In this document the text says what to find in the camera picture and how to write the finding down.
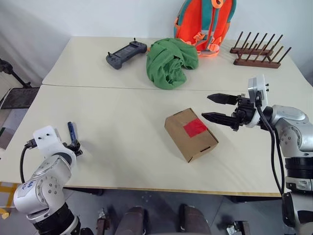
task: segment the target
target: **metal stand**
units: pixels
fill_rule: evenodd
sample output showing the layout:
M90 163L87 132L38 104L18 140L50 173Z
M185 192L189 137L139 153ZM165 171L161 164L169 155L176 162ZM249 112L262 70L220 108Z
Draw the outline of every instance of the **metal stand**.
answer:
M6 100L2 104L2 109L27 109L34 101L39 87L33 88L30 82L25 83L21 78L13 71L13 66L0 59L0 72L10 74L21 83L23 88L13 88L8 94Z

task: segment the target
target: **robotic arm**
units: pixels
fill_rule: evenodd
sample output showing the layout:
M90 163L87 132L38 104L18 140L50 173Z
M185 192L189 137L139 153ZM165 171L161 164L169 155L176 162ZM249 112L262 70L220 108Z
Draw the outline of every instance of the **robotic arm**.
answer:
M238 131L239 126L273 131L286 160L286 188L282 193L283 220L287 226L295 228L299 235L313 234L313 125L302 111L280 105L268 107L264 76L249 79L248 93L245 95L212 94L208 98L220 104L232 104L237 108L231 117L219 113L203 113L211 122L230 126Z
M46 157L30 180L15 191L15 207L41 235L78 235L79 218L68 208L62 188L71 177L76 156L82 154L80 144L77 140L62 143L51 126L37 130L34 140Z

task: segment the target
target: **white table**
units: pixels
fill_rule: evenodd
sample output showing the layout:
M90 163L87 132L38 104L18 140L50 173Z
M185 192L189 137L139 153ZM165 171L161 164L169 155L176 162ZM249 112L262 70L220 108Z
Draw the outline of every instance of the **white table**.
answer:
M0 160L0 181L20 182L21 151L35 130L52 125L62 141L69 143L67 122L72 121L84 154L78 157L67 184L70 187L279 196L270 167L269 133L258 127L233 132L204 120L202 112L229 115L235 108L206 99L212 93L216 91L42 85ZM311 120L312 97L312 88L309 92L295 90L294 95L279 90L269 93L271 104L297 107ZM220 142L191 163L185 161L164 128L167 116L188 107ZM42 160L38 149L27 150L26 179Z
M132 38L72 37L53 69L43 80L43 84L158 90L146 74L146 55L136 55L125 62L119 70L115 70L106 62L108 51L113 53L132 40ZM158 39L137 40L150 46ZM270 84L270 90L279 91L284 88L285 94L291 95L297 85L305 92L310 91L309 83L288 55L278 69L236 66L233 62L237 56L229 53L234 44L234 41L225 40L217 57L200 58L197 69L184 70L187 81L177 90L246 91L249 78L264 74Z

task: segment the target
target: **teal backpack strap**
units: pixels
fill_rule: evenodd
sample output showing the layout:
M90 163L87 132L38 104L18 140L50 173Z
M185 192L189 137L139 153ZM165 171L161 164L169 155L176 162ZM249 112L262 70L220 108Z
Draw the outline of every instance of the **teal backpack strap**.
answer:
M177 25L180 26L182 24L185 12L186 12L187 7L188 7L188 5L190 4L191 1L192 0L186 0L183 3L183 5L181 6L180 11L179 11L178 16L177 16L177 18L178 18ZM176 29L176 27L174 27L174 37L176 37L176 32L177 32L177 29Z
M214 19L213 19L213 26L212 26L212 30L211 33L209 35L209 40L207 40L207 44L206 44L206 49L208 48L209 44L213 41L213 35L214 35L214 31L216 29L216 25L217 25L217 20L219 18L219 11L220 9L215 9L215 13L214 13Z
M202 0L201 2L201 33L205 35L204 40L207 39L209 28L212 21L212 3L211 0Z
M230 13L229 13L228 18L227 18L227 23L230 22L231 18L233 18L233 15L234 15L235 9L236 9L236 4L237 4L237 0L232 0L232 5L231 5Z

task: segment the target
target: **black handheld controller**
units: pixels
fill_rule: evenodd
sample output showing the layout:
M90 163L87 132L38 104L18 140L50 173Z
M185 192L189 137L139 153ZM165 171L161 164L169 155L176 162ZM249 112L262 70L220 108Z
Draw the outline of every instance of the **black handheld controller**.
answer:
M108 52L106 60L109 65L111 65L116 70L119 70L125 61L128 61L134 55L137 55L139 53L145 53L146 51L147 45L137 42L136 38L134 38L133 42L130 42L129 45L123 47L117 52L114 52L113 54Z

